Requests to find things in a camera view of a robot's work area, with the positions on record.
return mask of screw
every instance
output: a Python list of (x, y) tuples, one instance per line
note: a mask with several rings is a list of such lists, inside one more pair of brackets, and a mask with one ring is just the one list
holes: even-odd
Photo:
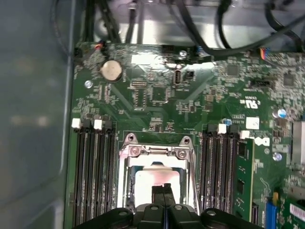
[(182, 206), (176, 205), (176, 206), (175, 206), (175, 209), (176, 209), (176, 210), (182, 210)]
[(210, 216), (216, 216), (216, 212), (214, 211), (207, 211), (206, 213)]
[(127, 215), (127, 212), (126, 212), (126, 211), (121, 211), (121, 212), (119, 213), (119, 215), (120, 215), (120, 216), (126, 216), (126, 215)]
[(283, 156), (280, 153), (273, 153), (272, 158), (274, 161), (281, 161), (283, 159)]
[(137, 156), (137, 155), (139, 155), (139, 148), (138, 148), (138, 147), (132, 147), (132, 148), (130, 149), (130, 154), (131, 154), (132, 156)]
[(93, 86), (93, 83), (92, 83), (92, 81), (91, 80), (87, 80), (86, 82), (85, 82), (85, 87), (86, 88), (92, 88), (92, 86)]
[(178, 157), (179, 157), (179, 158), (182, 158), (182, 159), (186, 158), (186, 152), (183, 151), (183, 150), (179, 151), (179, 152), (178, 152)]
[(179, 52), (179, 55), (180, 55), (180, 57), (185, 58), (185, 57), (187, 56), (187, 52), (184, 51), (184, 50), (181, 50), (181, 51)]

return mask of white slot latch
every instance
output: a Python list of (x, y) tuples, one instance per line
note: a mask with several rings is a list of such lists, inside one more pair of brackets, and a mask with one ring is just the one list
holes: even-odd
[(222, 123), (218, 124), (217, 133), (219, 135), (227, 133), (227, 125)]
[(81, 119), (80, 118), (73, 118), (71, 127), (73, 129), (80, 129), (81, 128)]
[(102, 127), (103, 127), (103, 121), (100, 120), (100, 119), (95, 119), (95, 120), (94, 120), (93, 128), (94, 128), (95, 130), (102, 130)]

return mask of cable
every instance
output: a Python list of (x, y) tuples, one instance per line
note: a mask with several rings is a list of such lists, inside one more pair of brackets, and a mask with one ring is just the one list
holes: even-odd
[(135, 18), (136, 18), (136, 0), (134, 0), (132, 3), (134, 5), (130, 6), (130, 12), (129, 12), (129, 27), (126, 33), (125, 43), (130, 44), (132, 42), (132, 34), (134, 30), (135, 25)]
[(203, 51), (205, 51), (207, 54), (213, 55), (213, 56), (231, 56), (231, 55), (237, 54), (239, 52), (245, 52), (247, 50), (258, 48), (258, 47), (262, 46), (263, 44), (269, 43), (269, 42), (273, 41), (274, 39), (280, 37), (285, 32), (291, 30), (294, 26), (298, 25), (299, 23), (301, 23), (302, 21), (305, 20), (305, 15), (303, 15), (303, 16), (297, 18), (296, 20), (294, 20), (293, 22), (291, 22), (289, 25), (280, 29), (278, 32), (272, 34), (271, 36), (269, 36), (267, 38), (259, 40), (253, 44), (246, 45), (246, 46), (239, 47), (239, 48), (234, 48), (234, 49), (217, 50), (217, 49), (209, 48), (206, 45), (206, 43), (203, 41), (196, 26), (194, 25), (194, 22), (190, 16), (188, 9), (185, 6), (183, 0), (176, 0), (176, 4), (177, 4), (181, 17), (182, 17), (187, 29), (193, 34), (194, 38), (196, 39), (197, 43), (202, 47)]
[[(273, 2), (265, 4), (265, 8), (264, 8), (265, 17), (266, 17), (269, 25), (272, 27), (272, 29), (274, 29), (275, 31), (279, 31), (284, 26), (278, 20), (276, 20), (275, 17), (273, 16), (272, 11), (271, 11), (273, 5), (274, 5)], [(304, 52), (304, 46), (303, 46), (302, 39), (298, 35), (296, 35), (291, 30), (287, 31), (285, 33), (285, 35), (287, 37), (289, 37), (292, 41), (294, 41), (297, 52)]]
[(178, 25), (178, 27), (186, 34), (188, 35), (188, 37), (194, 42), (194, 44), (198, 45), (196, 39), (194, 38), (193, 34), (189, 32), (189, 30), (186, 28), (186, 26), (184, 25), (184, 23), (180, 20), (180, 18), (177, 16), (177, 14), (175, 13), (175, 11), (173, 10), (173, 6), (172, 6), (172, 0), (166, 0), (166, 5), (168, 8), (168, 11), (172, 17), (172, 19), (174, 20), (174, 22)]
[(223, 19), (224, 19), (224, 14), (228, 11), (231, 4), (232, 4), (232, 0), (222, 0), (217, 9), (217, 25), (218, 25), (219, 37), (226, 49), (231, 49), (231, 46), (229, 45), (227, 39), (224, 36)]
[(110, 41), (115, 43), (121, 43), (118, 23), (113, 17), (113, 14), (108, 6), (107, 0), (96, 0), (96, 4), (98, 5), (101, 11), (102, 19), (107, 29)]

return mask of capacitor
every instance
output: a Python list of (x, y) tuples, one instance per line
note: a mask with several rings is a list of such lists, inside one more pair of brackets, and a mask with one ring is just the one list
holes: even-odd
[(231, 120), (231, 119), (224, 118), (224, 119), (222, 120), (222, 123), (223, 123), (223, 124), (226, 124), (227, 126), (230, 126), (230, 125), (232, 125), (232, 120)]
[(285, 109), (276, 109), (273, 111), (272, 116), (274, 118), (286, 118), (287, 112)]

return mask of green circuit board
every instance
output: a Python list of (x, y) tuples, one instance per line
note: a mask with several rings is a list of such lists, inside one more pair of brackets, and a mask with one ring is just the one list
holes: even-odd
[[(283, 185), (290, 163), (291, 124), (303, 114), (302, 68), (272, 67), (251, 53), (203, 63), (204, 57), (194, 47), (107, 44), (102, 52), (95, 50), (95, 43), (80, 43), (78, 47), (88, 57), (74, 69), (71, 119), (89, 120), (91, 124), (102, 120), (113, 131), (113, 140), (108, 140), (114, 153), (108, 160), (113, 162), (104, 163), (103, 168), (112, 172), (114, 184), (109, 191), (112, 194), (109, 208), (116, 207), (118, 151), (128, 133), (136, 133), (139, 142), (155, 145), (176, 145), (183, 136), (189, 136), (196, 153), (196, 187), (200, 199), (205, 133), (217, 133), (219, 124), (226, 124), (238, 134), (239, 150), (230, 212), (248, 221), (254, 217), (255, 223), (265, 227), (266, 203), (274, 190)], [(302, 61), (302, 55), (297, 53), (272, 53), (271, 57), (274, 61)], [(101, 67), (109, 60), (117, 61), (122, 67), (117, 81), (110, 82), (102, 75)], [(286, 111), (285, 118), (276, 116), (282, 108)], [(88, 161), (84, 162), (85, 166), (91, 166), (93, 172), (86, 175), (88, 170), (82, 169), (82, 175), (90, 182), (84, 185), (79, 181), (78, 137), (77, 131), (72, 131), (66, 228), (103, 212), (90, 212), (93, 207), (83, 196), (96, 189), (95, 173), (99, 167), (95, 167), (96, 152), (88, 160), (84, 154), (84, 161)], [(282, 160), (274, 160), (274, 153), (280, 154)], [(76, 196), (77, 179), (78, 185), (86, 189), (79, 194), (80, 200)], [(83, 204), (88, 206), (87, 213), (75, 211), (74, 206), (80, 205), (81, 200), (87, 201)], [(75, 214), (87, 215), (75, 221)]]

